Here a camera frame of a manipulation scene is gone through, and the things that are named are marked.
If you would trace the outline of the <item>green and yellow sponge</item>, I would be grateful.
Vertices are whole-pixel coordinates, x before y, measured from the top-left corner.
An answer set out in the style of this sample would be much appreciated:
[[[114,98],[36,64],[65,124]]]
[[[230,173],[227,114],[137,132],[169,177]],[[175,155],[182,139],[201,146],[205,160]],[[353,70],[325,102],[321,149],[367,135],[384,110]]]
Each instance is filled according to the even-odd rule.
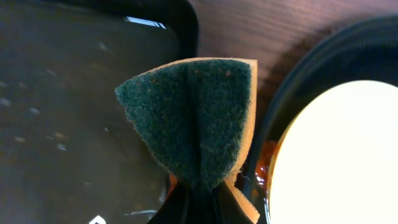
[[[254,135],[257,69],[253,59],[188,58],[132,77],[115,90],[152,157],[175,177],[171,191],[177,184],[191,190],[188,223],[216,223],[216,188],[222,182],[250,221],[259,219],[235,186]]]

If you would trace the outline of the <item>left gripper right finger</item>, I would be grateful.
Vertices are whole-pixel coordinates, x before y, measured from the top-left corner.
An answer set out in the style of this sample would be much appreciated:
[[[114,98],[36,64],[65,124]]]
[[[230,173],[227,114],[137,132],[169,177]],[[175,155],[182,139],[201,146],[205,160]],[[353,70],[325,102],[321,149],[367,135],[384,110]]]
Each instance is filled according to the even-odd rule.
[[[216,224],[252,224],[225,182],[216,188]]]

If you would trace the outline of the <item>yellow plate with sauce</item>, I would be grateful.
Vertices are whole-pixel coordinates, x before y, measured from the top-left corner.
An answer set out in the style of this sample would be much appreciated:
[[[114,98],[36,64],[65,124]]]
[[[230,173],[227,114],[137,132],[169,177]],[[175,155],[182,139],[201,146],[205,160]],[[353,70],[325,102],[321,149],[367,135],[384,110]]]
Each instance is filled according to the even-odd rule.
[[[397,88],[322,93],[287,127],[270,171],[271,223],[396,223]]]

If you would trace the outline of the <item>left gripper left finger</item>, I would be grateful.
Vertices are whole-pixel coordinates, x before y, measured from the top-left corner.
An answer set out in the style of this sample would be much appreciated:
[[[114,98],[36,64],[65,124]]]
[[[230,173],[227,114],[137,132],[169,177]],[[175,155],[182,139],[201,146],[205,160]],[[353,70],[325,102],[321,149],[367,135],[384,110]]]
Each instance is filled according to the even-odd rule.
[[[183,184],[177,184],[147,224],[187,224],[190,202],[191,190]]]

